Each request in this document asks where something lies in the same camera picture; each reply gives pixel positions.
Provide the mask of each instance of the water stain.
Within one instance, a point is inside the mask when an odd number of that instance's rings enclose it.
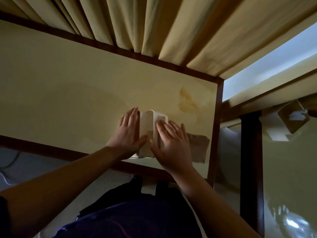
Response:
[[[180,102],[178,104],[178,109],[183,113],[198,114],[199,106],[193,101],[192,95],[184,88],[184,86],[179,91]]]

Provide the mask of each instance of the finger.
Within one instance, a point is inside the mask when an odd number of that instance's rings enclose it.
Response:
[[[129,110],[125,113],[124,118],[123,118],[123,122],[122,122],[122,126],[128,126],[129,118],[130,118],[130,115],[133,112],[133,110],[134,110],[134,108],[132,108],[131,110]]]
[[[147,135],[142,135],[140,137],[140,139],[137,142],[135,142],[135,146],[139,150],[140,148],[142,148],[145,145],[146,141],[147,141]]]
[[[181,138],[181,139],[184,139],[183,131],[182,131],[182,129],[180,128],[180,126],[178,126],[178,124],[176,124],[176,123],[175,123],[174,121],[172,121],[172,120],[169,120],[168,122],[169,122],[169,124],[174,128],[174,130],[175,130],[177,136],[178,136],[179,138]]]
[[[167,142],[171,139],[171,137],[167,134],[166,130],[163,128],[162,124],[159,121],[156,121],[156,127],[163,142]]]
[[[122,124],[123,124],[123,118],[124,118],[124,115],[122,115],[122,117],[120,119],[119,127],[122,126]]]
[[[154,156],[158,161],[164,158],[164,153],[156,146],[152,139],[149,140],[150,142],[150,149],[152,150]]]
[[[128,122],[128,126],[130,127],[135,127],[135,124],[137,123],[137,119],[138,119],[138,107],[135,107],[129,117],[129,122]]]
[[[178,138],[175,129],[168,123],[165,123],[164,121],[161,121],[161,124],[163,125],[163,127],[165,128],[165,130],[167,131],[168,135],[172,138],[172,139],[176,139]]]
[[[186,132],[186,129],[185,129],[185,125],[182,123],[180,125],[180,128],[182,129],[185,141],[189,144],[188,135],[187,135],[187,132]]]

